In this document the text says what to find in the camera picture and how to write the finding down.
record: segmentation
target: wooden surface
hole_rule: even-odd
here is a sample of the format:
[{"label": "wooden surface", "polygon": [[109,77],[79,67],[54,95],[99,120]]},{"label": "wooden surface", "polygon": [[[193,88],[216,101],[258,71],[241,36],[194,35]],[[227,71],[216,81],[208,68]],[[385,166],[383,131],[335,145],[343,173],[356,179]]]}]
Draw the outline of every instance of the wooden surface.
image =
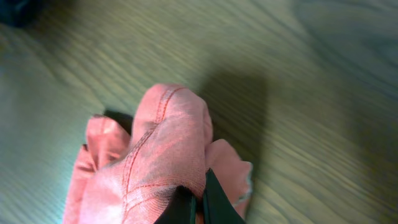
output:
[{"label": "wooden surface", "polygon": [[394,0],[53,0],[0,26],[0,223],[60,223],[87,119],[155,83],[255,164],[248,223],[398,223]]}]

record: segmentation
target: pink cloth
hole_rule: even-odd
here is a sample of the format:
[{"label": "pink cloth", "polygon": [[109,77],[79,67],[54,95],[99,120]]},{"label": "pink cloth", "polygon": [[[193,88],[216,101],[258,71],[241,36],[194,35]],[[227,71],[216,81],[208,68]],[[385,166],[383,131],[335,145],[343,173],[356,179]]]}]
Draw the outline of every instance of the pink cloth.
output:
[{"label": "pink cloth", "polygon": [[244,217],[252,165],[225,140],[212,142],[201,98],[178,85],[155,85],[144,95],[132,130],[130,137],[105,116],[89,120],[63,223],[154,223],[177,186],[201,198],[210,167]]}]

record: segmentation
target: wooden floor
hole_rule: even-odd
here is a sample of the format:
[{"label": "wooden floor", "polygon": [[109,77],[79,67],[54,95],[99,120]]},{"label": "wooden floor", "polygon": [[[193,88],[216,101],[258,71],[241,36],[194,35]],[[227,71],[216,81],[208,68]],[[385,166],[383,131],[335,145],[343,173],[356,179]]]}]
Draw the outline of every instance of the wooden floor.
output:
[{"label": "wooden floor", "polygon": [[398,223],[395,0],[52,0],[0,26],[0,223],[60,223],[87,119],[155,83],[254,163],[248,223]]}]

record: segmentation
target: cloth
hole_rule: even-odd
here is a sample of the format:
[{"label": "cloth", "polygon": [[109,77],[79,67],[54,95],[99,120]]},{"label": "cloth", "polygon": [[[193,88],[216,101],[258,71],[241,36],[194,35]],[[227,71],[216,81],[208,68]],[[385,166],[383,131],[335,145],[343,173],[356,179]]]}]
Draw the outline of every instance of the cloth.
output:
[{"label": "cloth", "polygon": [[111,118],[92,117],[73,168],[63,223],[154,223],[177,186],[201,198],[209,168],[244,217],[252,165],[225,140],[212,138],[206,103],[178,85],[147,91],[132,136]]}]

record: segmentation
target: pink fabric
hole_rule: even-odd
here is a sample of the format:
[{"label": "pink fabric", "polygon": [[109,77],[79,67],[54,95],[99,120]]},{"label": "pink fabric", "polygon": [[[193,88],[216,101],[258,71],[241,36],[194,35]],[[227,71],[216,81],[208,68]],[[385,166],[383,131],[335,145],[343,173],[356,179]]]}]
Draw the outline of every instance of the pink fabric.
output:
[{"label": "pink fabric", "polygon": [[201,198],[210,167],[244,217],[252,165],[225,140],[212,142],[201,98],[182,86],[153,86],[138,107],[132,133],[105,116],[89,120],[63,223],[154,223],[177,186]]}]

